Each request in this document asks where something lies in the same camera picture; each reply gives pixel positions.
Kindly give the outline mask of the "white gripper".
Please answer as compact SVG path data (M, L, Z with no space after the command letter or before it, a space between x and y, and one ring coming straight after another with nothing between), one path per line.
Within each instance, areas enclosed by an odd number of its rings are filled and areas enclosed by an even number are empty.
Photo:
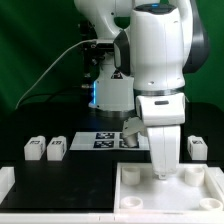
M147 136L153 171L159 180L166 180L179 164L181 127L148 127Z

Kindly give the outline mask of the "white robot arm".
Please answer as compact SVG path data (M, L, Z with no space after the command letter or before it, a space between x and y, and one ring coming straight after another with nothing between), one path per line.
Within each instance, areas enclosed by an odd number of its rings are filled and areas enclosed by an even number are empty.
M100 64L89 107L126 116L123 138L148 138L154 173L177 170L185 122L184 75L209 54L196 0L74 0L96 32L92 49Z

